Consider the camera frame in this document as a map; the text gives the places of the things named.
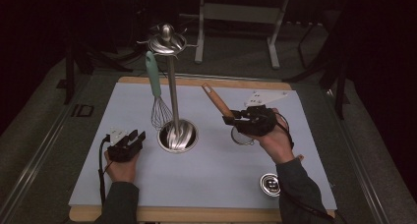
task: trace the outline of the whisk handle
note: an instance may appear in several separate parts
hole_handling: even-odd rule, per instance
[[[147,52],[146,65],[152,94],[155,97],[160,97],[159,70],[157,68],[155,57],[151,51]]]

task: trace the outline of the whisk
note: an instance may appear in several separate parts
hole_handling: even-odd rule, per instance
[[[153,127],[160,130],[163,125],[172,120],[172,112],[162,100],[158,68],[151,51],[147,52],[146,64],[150,87],[154,97],[150,120]]]

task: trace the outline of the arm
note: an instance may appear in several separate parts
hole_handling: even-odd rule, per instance
[[[288,125],[277,114],[279,124],[288,130]],[[263,137],[249,136],[257,140],[276,164],[276,172],[280,182],[281,193],[279,208],[282,222],[287,223],[329,223],[326,218],[306,210],[312,207],[319,213],[326,213],[322,204],[322,195],[316,183],[308,177],[301,161],[295,158],[288,135],[279,126]]]
[[[104,155],[107,160],[107,173],[113,183],[102,207],[101,216],[94,223],[137,223],[139,189],[133,183],[139,154],[125,163],[110,161],[107,151]]]

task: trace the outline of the sleeve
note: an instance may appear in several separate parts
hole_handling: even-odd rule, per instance
[[[101,216],[94,223],[137,223],[139,189],[132,183],[115,182],[111,184]]]
[[[281,188],[279,209],[282,223],[331,223],[329,217],[324,218],[323,216],[315,215],[296,203],[303,203],[318,210],[320,213],[327,214],[322,204],[322,195],[319,187],[309,178],[299,159],[277,164],[276,172]]]

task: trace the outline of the person's left hand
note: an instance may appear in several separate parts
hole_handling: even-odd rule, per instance
[[[115,162],[111,161],[108,157],[108,151],[104,152],[105,159],[107,160],[108,176],[112,182],[128,182],[134,183],[136,177],[136,162],[138,161],[140,152],[129,162]]]

